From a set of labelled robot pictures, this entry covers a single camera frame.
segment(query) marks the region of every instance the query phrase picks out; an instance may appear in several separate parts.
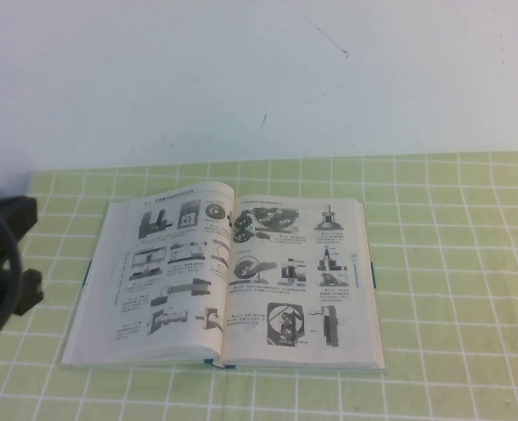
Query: green checkered surface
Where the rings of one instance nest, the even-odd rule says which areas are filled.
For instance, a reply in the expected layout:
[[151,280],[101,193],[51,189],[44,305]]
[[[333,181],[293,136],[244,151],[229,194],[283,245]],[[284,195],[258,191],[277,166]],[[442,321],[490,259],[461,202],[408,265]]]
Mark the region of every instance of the green checkered surface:
[[[109,201],[218,180],[365,203],[387,372],[58,366]],[[518,153],[37,173],[46,299],[0,335],[0,420],[518,420]]]

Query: white wall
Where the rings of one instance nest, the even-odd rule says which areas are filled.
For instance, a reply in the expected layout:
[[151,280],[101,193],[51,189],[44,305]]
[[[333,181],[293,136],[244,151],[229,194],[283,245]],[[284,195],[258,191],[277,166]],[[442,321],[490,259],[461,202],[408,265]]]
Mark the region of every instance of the white wall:
[[493,149],[518,1],[0,0],[3,171]]

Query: green grid tablecloth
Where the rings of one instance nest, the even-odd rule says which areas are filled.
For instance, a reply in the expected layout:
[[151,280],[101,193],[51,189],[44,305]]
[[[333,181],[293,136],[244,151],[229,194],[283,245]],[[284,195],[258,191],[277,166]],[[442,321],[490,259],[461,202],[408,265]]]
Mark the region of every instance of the green grid tablecloth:
[[[55,365],[109,201],[211,179],[365,202],[385,375]],[[0,420],[518,419],[518,153],[44,172],[29,194],[46,300],[0,336]]]

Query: black cable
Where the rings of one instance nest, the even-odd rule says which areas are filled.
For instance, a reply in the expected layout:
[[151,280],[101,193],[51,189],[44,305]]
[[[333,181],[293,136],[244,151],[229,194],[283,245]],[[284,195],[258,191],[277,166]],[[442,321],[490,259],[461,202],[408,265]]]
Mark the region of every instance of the black cable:
[[8,288],[5,293],[4,300],[0,305],[0,331],[4,328],[11,314],[17,307],[19,298],[21,297],[21,289],[23,287],[23,278],[21,275],[21,259],[17,249],[17,241],[11,229],[0,218],[0,238],[2,239],[5,250],[10,262],[10,279],[7,282]]

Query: machine part illustration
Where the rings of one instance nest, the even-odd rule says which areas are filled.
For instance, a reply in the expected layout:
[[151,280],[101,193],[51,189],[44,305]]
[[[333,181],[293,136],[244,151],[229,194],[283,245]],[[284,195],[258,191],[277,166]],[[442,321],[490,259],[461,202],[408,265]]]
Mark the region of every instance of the machine part illustration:
[[279,285],[295,285],[297,282],[305,282],[305,262],[303,260],[288,259],[282,267],[282,278],[286,282],[278,282]]
[[226,267],[229,266],[230,248],[219,239],[212,240],[212,259],[221,261]]
[[175,313],[165,313],[164,310],[154,312],[147,321],[148,336],[157,331],[161,326],[167,326],[170,323],[186,322],[188,320],[188,311],[177,311]]
[[173,223],[164,219],[164,216],[165,209],[161,209],[157,214],[155,222],[151,222],[152,213],[150,211],[146,212],[139,224],[138,239],[144,239],[150,234],[165,231],[169,226],[172,226]]
[[230,285],[237,285],[239,283],[268,283],[267,280],[260,277],[260,272],[270,269],[276,269],[278,265],[275,261],[260,262],[257,258],[252,256],[243,256],[235,264],[233,273],[238,278],[238,281],[230,282]]
[[329,271],[329,270],[348,270],[346,266],[338,266],[336,260],[332,260],[330,258],[329,248],[325,247],[325,255],[322,260],[319,261],[319,266],[317,266],[317,270]]
[[159,266],[148,265],[145,269],[134,272],[129,278],[129,281],[136,281],[137,279],[147,278],[149,276],[161,275],[163,271]]
[[320,310],[308,311],[309,315],[323,316],[323,335],[327,345],[338,346],[338,319],[337,309],[334,305],[324,305]]
[[330,211],[330,205],[325,204],[323,215],[323,221],[321,224],[316,226],[316,230],[322,231],[333,231],[333,230],[342,230],[343,227],[340,224],[335,222],[335,212]]
[[252,215],[257,220],[255,231],[297,232],[297,227],[294,224],[300,213],[296,209],[254,208]]
[[167,264],[185,260],[204,260],[204,247],[206,242],[174,243],[171,246],[171,255]]
[[320,287],[348,287],[348,282],[341,281],[333,274],[323,272],[321,274],[323,281],[319,284]]
[[297,304],[268,303],[266,307],[266,343],[296,346],[305,335],[303,308]]
[[211,203],[206,206],[204,210],[206,215],[208,215],[212,219],[224,219],[225,218],[225,209],[220,203]]
[[211,284],[212,282],[210,281],[204,281],[203,279],[195,278],[192,280],[192,283],[175,285],[174,287],[165,287],[161,290],[160,296],[156,296],[153,300],[150,301],[150,305],[155,307],[157,305],[165,304],[169,297],[177,292],[190,291],[191,296],[206,296],[209,294],[208,286]]
[[203,314],[196,314],[195,315],[196,320],[203,320],[204,326],[202,327],[205,331],[208,329],[214,329],[217,328],[221,332],[224,331],[222,328],[222,320],[217,314],[217,309],[212,309],[210,307],[206,307]]
[[191,200],[181,205],[177,229],[189,228],[198,225],[198,214],[200,213],[200,199]]
[[270,235],[264,232],[253,232],[252,230],[252,210],[242,210],[241,214],[233,224],[233,241],[236,243],[245,243],[251,237],[257,239],[270,239]]
[[163,260],[165,260],[165,247],[150,248],[149,250],[142,250],[134,254],[131,267],[136,268],[151,263],[159,263]]

